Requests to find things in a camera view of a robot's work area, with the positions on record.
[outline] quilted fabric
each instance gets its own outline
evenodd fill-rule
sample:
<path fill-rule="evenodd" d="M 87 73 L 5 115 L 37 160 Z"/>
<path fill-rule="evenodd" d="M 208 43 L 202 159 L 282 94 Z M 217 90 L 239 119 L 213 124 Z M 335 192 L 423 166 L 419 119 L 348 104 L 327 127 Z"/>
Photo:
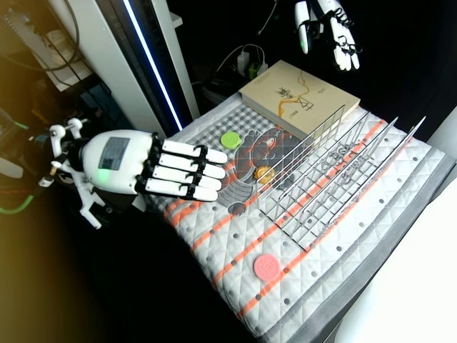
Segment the quilted fabric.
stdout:
<path fill-rule="evenodd" d="M 339 136 L 364 113 L 359 109 L 342 124 Z M 371 115 L 360 139 L 375 125 L 375 131 L 380 131 L 386 123 Z M 296 142 L 243 105 L 239 97 L 225 109 L 188 126 L 175 139 L 223 150 L 219 139 L 225 131 L 237 131 L 244 147 L 225 151 L 230 162 L 225 166 L 225 188 L 217 202 L 152 199 L 190 246 L 204 274 L 233 312 L 253 336 L 268 342 L 287 342 L 343 282 L 350 280 L 444 156 L 436 150 L 429 154 L 430 146 L 412 139 L 349 214 L 313 249 L 305 249 L 312 238 L 305 236 L 295 242 L 287 225 L 279 227 L 264 214 L 256 198 L 255 180 L 250 179 L 252 166 L 244 163 L 271 165 Z M 390 130 L 372 156 L 374 163 L 380 164 L 404 137 L 404 132 Z M 273 150 L 266 150 L 262 162 L 264 145 L 273 146 Z M 402 196 L 392 202 L 399 192 Z M 388 215 L 378 218 L 375 229 L 366 232 L 386 206 L 391 207 Z M 254 260 L 260 254 L 274 255 L 280 261 L 281 273 L 272 282 L 260 280 L 253 272 Z"/>

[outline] wire rack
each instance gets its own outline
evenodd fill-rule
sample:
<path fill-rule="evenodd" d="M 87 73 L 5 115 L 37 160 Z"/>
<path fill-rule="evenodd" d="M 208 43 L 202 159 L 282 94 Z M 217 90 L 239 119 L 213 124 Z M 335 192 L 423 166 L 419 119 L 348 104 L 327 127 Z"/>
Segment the wire rack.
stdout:
<path fill-rule="evenodd" d="M 273 166 L 279 170 L 274 177 L 265 182 L 266 173 L 256 184 L 260 210 L 307 251 L 395 159 L 424 120 L 390 153 L 374 159 L 397 118 L 366 135 L 371 116 L 366 112 L 346 133 L 337 135 L 342 111 L 293 149 L 293 158 L 286 155 Z"/>

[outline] metal grid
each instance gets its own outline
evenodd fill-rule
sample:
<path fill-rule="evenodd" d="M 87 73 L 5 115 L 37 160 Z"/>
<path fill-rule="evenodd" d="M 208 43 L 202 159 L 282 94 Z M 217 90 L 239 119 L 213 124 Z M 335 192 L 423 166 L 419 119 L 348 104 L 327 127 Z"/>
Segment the metal grid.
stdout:
<path fill-rule="evenodd" d="M 281 160 L 277 176 L 257 184 L 261 211 L 305 250 L 376 180 L 423 122 L 383 161 L 375 161 L 373 153 L 397 119 L 364 139 L 361 132 L 369 116 L 366 113 L 340 139 L 335 134 L 314 137 L 313 143 L 305 139 L 299 144 L 306 144 L 303 154 L 287 164 Z"/>

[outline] quilted mat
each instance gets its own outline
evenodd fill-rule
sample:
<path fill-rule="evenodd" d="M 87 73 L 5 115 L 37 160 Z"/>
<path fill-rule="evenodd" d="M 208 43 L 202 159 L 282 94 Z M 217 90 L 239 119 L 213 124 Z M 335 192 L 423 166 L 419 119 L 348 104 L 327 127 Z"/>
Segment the quilted mat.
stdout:
<path fill-rule="evenodd" d="M 335 140 L 365 113 L 356 110 Z M 386 125 L 369 114 L 359 140 L 370 139 Z M 221 145 L 227 131 L 242 138 L 237 149 Z M 405 135 L 392 128 L 373 154 L 373 163 L 380 164 Z M 228 162 L 223 189 L 213 203 L 154 196 L 151 201 L 189 245 L 214 289 L 264 342 L 317 338 L 382 265 L 454 163 L 412 139 L 323 237 L 298 240 L 286 222 L 278 224 L 261 207 L 253 178 L 256 167 L 274 166 L 291 152 L 300 142 L 296 137 L 235 95 L 173 139 L 224 151 Z M 279 274 L 268 281 L 259 279 L 253 268 L 263 254 L 274 256 L 280 265 Z"/>

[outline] white robotic hand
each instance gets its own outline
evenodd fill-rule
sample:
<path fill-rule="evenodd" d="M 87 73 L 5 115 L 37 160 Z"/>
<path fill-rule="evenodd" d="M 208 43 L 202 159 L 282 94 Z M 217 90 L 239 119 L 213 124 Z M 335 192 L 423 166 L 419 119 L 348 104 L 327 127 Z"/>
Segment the white robotic hand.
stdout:
<path fill-rule="evenodd" d="M 104 206 L 94 187 L 117 194 L 157 194 L 213 202 L 225 177 L 217 164 L 227 162 L 223 152 L 204 145 L 192 146 L 157 134 L 135 130 L 108 131 L 89 141 L 81 138 L 83 123 L 71 119 L 67 127 L 50 128 L 54 153 L 50 177 L 58 170 L 70 173 L 82 201 L 80 213 L 94 227 L 101 223 L 90 212 L 92 204 Z M 73 141 L 62 139 L 69 130 Z M 49 187 L 49 176 L 40 186 Z"/>
<path fill-rule="evenodd" d="M 361 52 L 361 48 L 354 41 L 349 29 L 352 21 L 337 0 L 297 2 L 295 22 L 300 45 L 305 54 L 309 53 L 312 38 L 323 32 L 324 23 L 331 30 L 333 54 L 339 69 L 349 71 L 360 67 L 357 54 Z"/>

